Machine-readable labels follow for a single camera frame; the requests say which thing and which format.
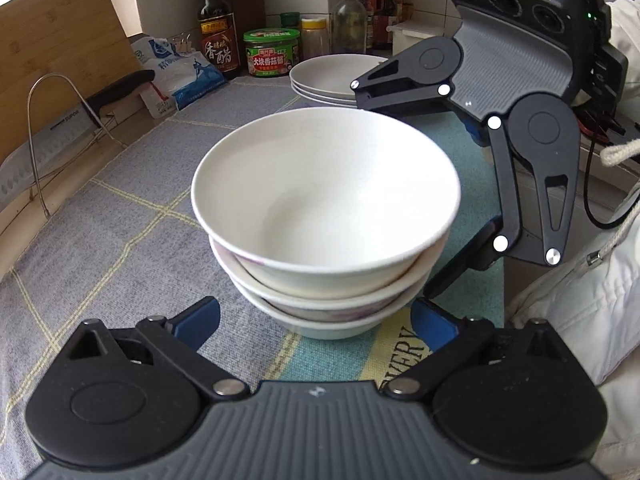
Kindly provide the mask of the white bowl pink flowers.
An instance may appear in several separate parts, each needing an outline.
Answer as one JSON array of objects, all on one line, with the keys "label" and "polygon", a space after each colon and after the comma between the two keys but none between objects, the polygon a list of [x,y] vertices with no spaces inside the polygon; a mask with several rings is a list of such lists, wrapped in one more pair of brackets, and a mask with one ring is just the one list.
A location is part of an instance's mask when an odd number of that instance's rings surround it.
[{"label": "white bowl pink flowers", "polygon": [[336,299],[312,299],[277,292],[256,280],[250,272],[242,267],[238,259],[227,249],[217,244],[213,237],[209,239],[209,245],[217,262],[235,285],[266,300],[273,307],[298,318],[317,322],[338,322],[352,321],[378,312],[408,292],[414,285],[424,285],[433,266],[442,254],[448,237],[449,234],[446,233],[432,247],[424,250],[413,265],[396,281],[379,287],[373,292],[350,298],[340,292]]}]

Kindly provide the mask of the plain white bowl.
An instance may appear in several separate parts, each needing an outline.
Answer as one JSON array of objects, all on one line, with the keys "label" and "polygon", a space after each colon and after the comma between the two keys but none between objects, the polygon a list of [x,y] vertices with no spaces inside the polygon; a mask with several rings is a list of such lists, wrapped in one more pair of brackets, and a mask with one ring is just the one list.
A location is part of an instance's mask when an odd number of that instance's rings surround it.
[{"label": "plain white bowl", "polygon": [[345,107],[288,110],[221,139],[196,168],[198,222],[259,283],[312,299],[393,283],[438,257],[459,210],[447,154],[400,120]]}]

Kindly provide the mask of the white plate with fruit print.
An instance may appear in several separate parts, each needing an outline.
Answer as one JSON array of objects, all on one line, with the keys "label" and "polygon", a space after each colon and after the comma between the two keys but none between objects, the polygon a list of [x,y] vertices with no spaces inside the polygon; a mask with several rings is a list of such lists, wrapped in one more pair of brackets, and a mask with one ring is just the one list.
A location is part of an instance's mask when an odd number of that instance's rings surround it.
[{"label": "white plate with fruit print", "polygon": [[307,91],[329,96],[354,96],[350,84],[386,62],[382,56],[330,54],[310,58],[292,68],[290,79]]}]

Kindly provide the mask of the grey checked dish mat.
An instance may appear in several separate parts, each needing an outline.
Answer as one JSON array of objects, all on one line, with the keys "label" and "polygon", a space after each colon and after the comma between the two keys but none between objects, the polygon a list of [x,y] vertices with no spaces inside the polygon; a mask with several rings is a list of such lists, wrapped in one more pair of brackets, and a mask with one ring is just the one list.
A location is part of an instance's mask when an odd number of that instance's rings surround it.
[{"label": "grey checked dish mat", "polygon": [[128,328],[212,296],[221,321],[201,354],[251,386],[387,382],[430,354],[407,310],[346,340],[294,334],[250,304],[215,259],[191,207],[198,163],[233,129],[304,106],[284,79],[235,79],[131,143],[55,209],[39,233],[9,234],[1,245],[3,478],[21,479],[39,465],[26,404],[87,318]]}]

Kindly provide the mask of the white jacket sleeve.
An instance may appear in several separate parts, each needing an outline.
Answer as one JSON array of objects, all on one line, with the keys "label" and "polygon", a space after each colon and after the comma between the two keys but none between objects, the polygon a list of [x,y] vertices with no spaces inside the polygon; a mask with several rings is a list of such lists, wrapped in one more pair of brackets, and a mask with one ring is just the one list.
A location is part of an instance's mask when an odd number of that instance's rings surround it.
[{"label": "white jacket sleeve", "polygon": [[599,388],[608,426],[593,463],[614,479],[639,475],[639,189],[618,206],[622,222],[516,296],[516,327],[545,318]]}]

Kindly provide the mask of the white plastic container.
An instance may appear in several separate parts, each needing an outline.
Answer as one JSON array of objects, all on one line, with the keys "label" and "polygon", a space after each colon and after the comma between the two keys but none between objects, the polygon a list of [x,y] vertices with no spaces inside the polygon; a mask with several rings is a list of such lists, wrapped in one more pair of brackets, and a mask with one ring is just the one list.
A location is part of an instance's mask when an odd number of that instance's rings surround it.
[{"label": "white plastic container", "polygon": [[392,52],[396,55],[424,39],[440,36],[444,30],[436,25],[411,20],[388,25],[387,31],[392,36]]}]

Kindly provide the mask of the clear glass oil bottle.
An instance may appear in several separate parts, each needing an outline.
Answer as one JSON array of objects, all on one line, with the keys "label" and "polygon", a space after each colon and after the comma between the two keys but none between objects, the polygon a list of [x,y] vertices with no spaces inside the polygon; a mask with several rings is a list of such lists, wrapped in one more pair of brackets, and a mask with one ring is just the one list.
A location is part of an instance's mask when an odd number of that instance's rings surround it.
[{"label": "clear glass oil bottle", "polygon": [[334,53],[363,54],[367,51],[367,9],[361,0],[340,0],[332,13]]}]

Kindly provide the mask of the yellow lid spice jar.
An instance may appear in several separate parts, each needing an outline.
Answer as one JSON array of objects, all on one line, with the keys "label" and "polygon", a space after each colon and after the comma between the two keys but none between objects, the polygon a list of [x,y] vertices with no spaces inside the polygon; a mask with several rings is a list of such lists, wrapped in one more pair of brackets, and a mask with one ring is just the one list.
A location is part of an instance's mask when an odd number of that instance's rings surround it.
[{"label": "yellow lid spice jar", "polygon": [[330,53],[328,21],[326,18],[302,18],[300,21],[303,58],[318,58]]}]

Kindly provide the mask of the green cap small jar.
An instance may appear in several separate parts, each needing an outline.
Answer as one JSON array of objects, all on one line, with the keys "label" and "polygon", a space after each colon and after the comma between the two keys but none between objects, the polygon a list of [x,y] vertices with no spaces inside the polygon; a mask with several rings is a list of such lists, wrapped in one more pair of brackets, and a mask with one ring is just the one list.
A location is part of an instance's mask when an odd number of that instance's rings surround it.
[{"label": "green cap small jar", "polygon": [[280,14],[280,24],[283,28],[295,29],[300,32],[300,13],[283,12]]}]

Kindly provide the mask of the blue white salt bag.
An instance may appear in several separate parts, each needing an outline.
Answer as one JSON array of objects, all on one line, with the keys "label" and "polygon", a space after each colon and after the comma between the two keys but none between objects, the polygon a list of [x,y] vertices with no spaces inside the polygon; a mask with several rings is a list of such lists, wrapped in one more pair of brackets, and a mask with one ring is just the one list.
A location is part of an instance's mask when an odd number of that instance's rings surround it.
[{"label": "blue white salt bag", "polygon": [[141,99],[155,119],[182,110],[226,83],[201,52],[181,52],[165,38],[143,35],[131,47],[142,67],[154,72]]}]

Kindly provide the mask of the green lid mushroom sauce jar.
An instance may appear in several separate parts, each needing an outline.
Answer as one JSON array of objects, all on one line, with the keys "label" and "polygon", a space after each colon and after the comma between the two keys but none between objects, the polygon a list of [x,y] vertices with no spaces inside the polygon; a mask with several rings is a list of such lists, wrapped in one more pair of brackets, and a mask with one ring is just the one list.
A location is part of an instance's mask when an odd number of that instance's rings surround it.
[{"label": "green lid mushroom sauce jar", "polygon": [[287,75],[299,62],[299,31],[268,27],[243,35],[250,76],[269,78]]}]

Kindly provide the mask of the dark vinegar bottle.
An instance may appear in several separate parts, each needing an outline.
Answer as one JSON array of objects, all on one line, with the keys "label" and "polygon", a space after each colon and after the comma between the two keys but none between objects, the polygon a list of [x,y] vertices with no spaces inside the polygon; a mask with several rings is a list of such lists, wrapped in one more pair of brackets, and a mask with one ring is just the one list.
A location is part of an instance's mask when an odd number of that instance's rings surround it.
[{"label": "dark vinegar bottle", "polygon": [[198,14],[201,31],[201,50],[227,80],[239,75],[241,70],[238,38],[236,38],[234,14],[226,0],[204,0]]}]

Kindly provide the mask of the bamboo cutting board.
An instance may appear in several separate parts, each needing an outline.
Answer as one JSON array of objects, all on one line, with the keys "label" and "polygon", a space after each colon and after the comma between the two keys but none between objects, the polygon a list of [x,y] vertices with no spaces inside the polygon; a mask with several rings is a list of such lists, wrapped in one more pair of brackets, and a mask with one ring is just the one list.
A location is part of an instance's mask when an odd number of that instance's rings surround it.
[{"label": "bamboo cutting board", "polygon": [[79,103],[62,80],[36,90],[48,73],[70,78],[92,96],[140,68],[111,0],[12,0],[1,7],[1,156],[27,141],[27,122],[39,129]]}]

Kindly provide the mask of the black handled kitchen knife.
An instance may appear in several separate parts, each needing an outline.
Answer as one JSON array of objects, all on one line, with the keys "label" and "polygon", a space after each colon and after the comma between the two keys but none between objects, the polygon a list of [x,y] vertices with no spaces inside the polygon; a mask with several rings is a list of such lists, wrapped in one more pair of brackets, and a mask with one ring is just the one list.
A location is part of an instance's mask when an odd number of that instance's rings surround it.
[{"label": "black handled kitchen knife", "polygon": [[[54,78],[65,81],[78,97],[79,103],[35,132],[32,128],[35,90],[43,81]],[[44,172],[52,170],[53,163],[78,141],[87,136],[99,139],[98,132],[105,133],[100,111],[128,98],[139,88],[148,86],[154,78],[152,70],[136,70],[88,98],[81,95],[70,78],[60,73],[50,73],[37,79],[27,96],[27,140],[1,164],[1,209],[6,209],[29,188],[40,185]]]}]

